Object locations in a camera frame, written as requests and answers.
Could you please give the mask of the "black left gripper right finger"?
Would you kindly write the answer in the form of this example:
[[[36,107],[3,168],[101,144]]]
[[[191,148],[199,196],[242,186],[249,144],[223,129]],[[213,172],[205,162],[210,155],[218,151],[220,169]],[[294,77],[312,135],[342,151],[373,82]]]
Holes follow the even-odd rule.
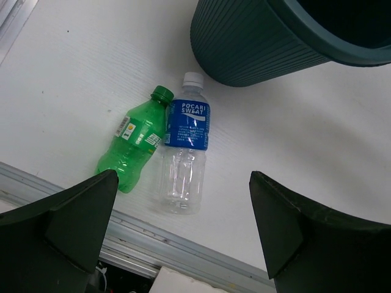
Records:
[[[390,226],[298,194],[259,171],[250,197],[277,292],[389,292]]]

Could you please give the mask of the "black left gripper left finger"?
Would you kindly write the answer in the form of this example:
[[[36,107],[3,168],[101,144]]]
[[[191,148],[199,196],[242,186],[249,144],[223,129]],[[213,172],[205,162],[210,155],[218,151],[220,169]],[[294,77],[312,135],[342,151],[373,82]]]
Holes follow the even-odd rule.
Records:
[[[119,179],[106,170],[1,214],[1,292],[84,292]]]

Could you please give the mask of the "green plastic soda bottle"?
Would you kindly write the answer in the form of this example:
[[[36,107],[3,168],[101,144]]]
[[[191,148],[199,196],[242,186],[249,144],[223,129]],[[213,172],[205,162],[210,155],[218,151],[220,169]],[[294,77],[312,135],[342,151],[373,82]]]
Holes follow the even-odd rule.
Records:
[[[138,183],[146,163],[153,156],[166,130],[166,108],[174,94],[158,85],[150,100],[130,109],[120,122],[111,144],[99,159],[95,173],[115,170],[118,190],[127,194]]]

